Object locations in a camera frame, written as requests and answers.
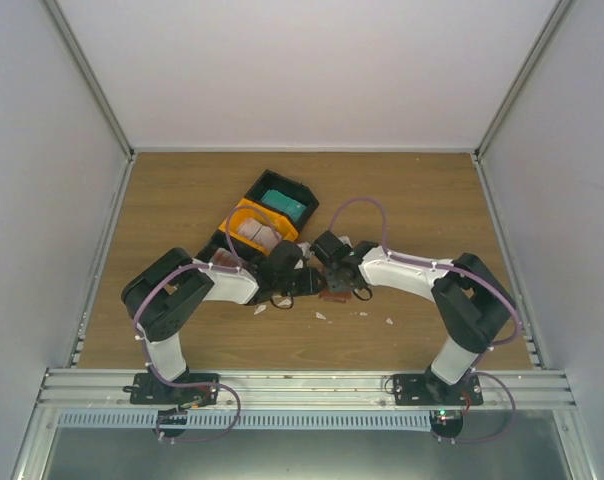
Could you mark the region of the brown leather card holder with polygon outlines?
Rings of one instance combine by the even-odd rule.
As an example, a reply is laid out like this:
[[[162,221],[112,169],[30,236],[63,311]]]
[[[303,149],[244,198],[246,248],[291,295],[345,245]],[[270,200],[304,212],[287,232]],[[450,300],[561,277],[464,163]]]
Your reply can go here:
[[[332,292],[325,288],[319,293],[318,297],[323,301],[344,304],[352,298],[352,293],[350,291]]]

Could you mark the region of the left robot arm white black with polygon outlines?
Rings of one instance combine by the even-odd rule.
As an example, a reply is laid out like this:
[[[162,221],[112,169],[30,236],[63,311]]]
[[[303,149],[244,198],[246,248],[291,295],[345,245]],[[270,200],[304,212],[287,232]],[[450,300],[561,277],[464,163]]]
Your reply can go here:
[[[232,266],[198,260],[176,247],[130,281],[121,301],[143,345],[154,393],[175,404],[187,395],[189,375],[179,332],[200,304],[259,305],[276,296],[317,295],[325,286],[321,271],[309,266],[303,249],[291,241]]]

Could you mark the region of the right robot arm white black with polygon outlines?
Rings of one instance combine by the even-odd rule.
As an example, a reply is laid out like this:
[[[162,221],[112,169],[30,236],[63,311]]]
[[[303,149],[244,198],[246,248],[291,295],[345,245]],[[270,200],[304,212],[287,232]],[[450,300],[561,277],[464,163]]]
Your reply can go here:
[[[342,287],[354,293],[388,287],[429,300],[436,306],[447,338],[423,374],[426,396],[446,405],[479,359],[498,345],[508,320],[521,330],[515,302],[481,259],[465,253],[454,260],[401,254],[375,242],[352,247],[330,231],[311,252]]]

